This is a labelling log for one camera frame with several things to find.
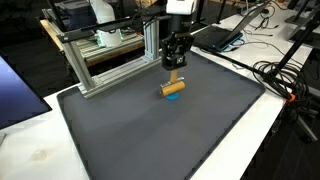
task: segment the keyboard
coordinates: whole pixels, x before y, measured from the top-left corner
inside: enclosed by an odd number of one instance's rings
[[[203,45],[212,47],[224,40],[231,31],[219,27],[208,27],[195,34],[195,41]]]

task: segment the gray mat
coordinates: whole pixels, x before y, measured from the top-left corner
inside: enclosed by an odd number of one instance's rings
[[[77,88],[58,96],[91,179],[189,179],[264,93],[258,83],[188,53],[186,88],[169,101],[160,65],[91,99]]]

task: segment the white table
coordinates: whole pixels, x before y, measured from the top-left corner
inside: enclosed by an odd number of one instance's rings
[[[285,40],[289,26],[285,25],[284,19],[290,15],[289,11],[280,11],[277,8],[270,26],[279,24],[280,27],[259,32],[271,33],[274,36],[256,36],[255,38],[272,43],[286,52],[292,43]],[[233,28],[240,19],[240,16],[235,15],[222,21],[222,25]],[[251,24],[257,25],[260,21],[258,17]],[[248,65],[260,60],[280,61],[283,57],[273,47],[259,49],[256,46],[263,47],[263,45],[245,45],[225,55]],[[247,70],[236,70],[231,63],[205,54],[198,48],[193,47],[192,50],[241,75],[254,79],[251,72]],[[293,58],[304,63],[310,52],[310,48],[302,47]],[[7,138],[0,148],[0,179],[88,179],[58,106],[57,94],[45,98],[53,111],[5,129]],[[263,94],[228,133],[192,179],[240,179],[284,103],[285,100],[268,91]],[[37,158],[35,154],[38,151],[45,152],[46,158]]]

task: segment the computer monitor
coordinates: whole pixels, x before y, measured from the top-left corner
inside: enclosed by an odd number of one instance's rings
[[[50,110],[0,51],[0,146],[5,136],[1,130]]]

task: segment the wooden cylinder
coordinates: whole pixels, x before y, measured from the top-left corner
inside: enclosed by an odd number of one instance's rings
[[[175,83],[178,79],[178,69],[174,69],[171,71],[170,82]]]
[[[165,97],[169,94],[178,92],[186,87],[185,83],[183,81],[179,81],[177,83],[171,84],[169,86],[163,87],[161,89],[161,96]]]

